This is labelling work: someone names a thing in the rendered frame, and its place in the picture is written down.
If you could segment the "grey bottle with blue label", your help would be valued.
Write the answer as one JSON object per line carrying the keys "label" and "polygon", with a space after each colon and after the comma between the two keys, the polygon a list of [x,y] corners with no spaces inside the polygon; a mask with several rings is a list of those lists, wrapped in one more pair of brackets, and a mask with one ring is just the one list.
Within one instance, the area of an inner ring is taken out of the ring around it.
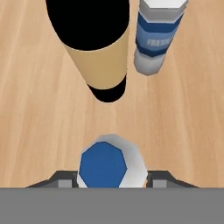
{"label": "grey bottle with blue label", "polygon": [[134,65],[140,74],[157,74],[179,28],[189,0],[139,0]]}

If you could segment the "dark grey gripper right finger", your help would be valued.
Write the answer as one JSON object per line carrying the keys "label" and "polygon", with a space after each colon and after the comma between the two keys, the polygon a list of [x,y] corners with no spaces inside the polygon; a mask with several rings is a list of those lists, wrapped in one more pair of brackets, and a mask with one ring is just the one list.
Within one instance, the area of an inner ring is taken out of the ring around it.
{"label": "dark grey gripper right finger", "polygon": [[195,188],[195,185],[174,178],[168,171],[148,171],[147,188]]}

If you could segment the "white bottle with blue cap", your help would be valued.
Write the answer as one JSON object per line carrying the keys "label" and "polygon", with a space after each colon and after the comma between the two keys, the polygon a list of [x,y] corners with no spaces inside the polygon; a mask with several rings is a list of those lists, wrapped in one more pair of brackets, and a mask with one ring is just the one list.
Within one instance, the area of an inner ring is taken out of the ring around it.
{"label": "white bottle with blue cap", "polygon": [[99,136],[80,154],[80,188],[142,188],[147,176],[139,148],[116,134]]}

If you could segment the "black bottle with tan label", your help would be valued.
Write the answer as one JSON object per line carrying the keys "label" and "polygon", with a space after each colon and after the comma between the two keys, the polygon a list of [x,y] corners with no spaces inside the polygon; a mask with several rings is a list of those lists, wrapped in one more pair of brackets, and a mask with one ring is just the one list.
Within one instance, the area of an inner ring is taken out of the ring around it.
{"label": "black bottle with tan label", "polygon": [[95,98],[126,88],[130,0],[45,0],[48,17]]}

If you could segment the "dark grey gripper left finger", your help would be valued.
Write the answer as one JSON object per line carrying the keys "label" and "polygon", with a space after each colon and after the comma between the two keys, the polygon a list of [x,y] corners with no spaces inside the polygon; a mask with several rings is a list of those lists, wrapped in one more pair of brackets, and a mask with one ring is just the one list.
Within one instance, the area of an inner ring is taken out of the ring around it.
{"label": "dark grey gripper left finger", "polygon": [[56,171],[49,179],[29,185],[29,188],[78,188],[77,171]]}

